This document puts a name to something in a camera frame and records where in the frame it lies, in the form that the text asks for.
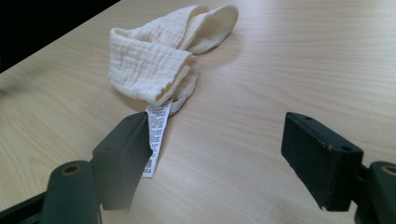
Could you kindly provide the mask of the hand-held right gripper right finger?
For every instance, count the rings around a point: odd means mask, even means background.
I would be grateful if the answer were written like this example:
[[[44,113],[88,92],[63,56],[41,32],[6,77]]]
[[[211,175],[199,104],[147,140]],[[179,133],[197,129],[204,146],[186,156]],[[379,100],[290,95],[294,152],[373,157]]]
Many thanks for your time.
[[[302,180],[318,206],[346,211],[363,151],[322,123],[289,112],[285,117],[281,155]]]

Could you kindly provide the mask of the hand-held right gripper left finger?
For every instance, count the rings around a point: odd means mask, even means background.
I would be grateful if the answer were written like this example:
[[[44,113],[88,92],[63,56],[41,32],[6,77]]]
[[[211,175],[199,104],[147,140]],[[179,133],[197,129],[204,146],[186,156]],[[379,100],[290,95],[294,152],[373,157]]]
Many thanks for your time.
[[[95,186],[104,210],[130,208],[152,153],[147,112],[124,118],[93,150]]]

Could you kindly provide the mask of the cream muslin cloth with label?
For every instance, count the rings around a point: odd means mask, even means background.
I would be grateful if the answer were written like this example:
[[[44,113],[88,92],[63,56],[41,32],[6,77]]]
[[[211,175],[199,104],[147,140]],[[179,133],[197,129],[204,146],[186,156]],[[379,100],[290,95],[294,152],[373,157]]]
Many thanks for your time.
[[[154,177],[167,121],[194,92],[200,75],[196,56],[220,45],[237,20],[234,5],[196,5],[135,29],[110,31],[110,82],[120,93],[148,103],[153,155],[143,177]]]

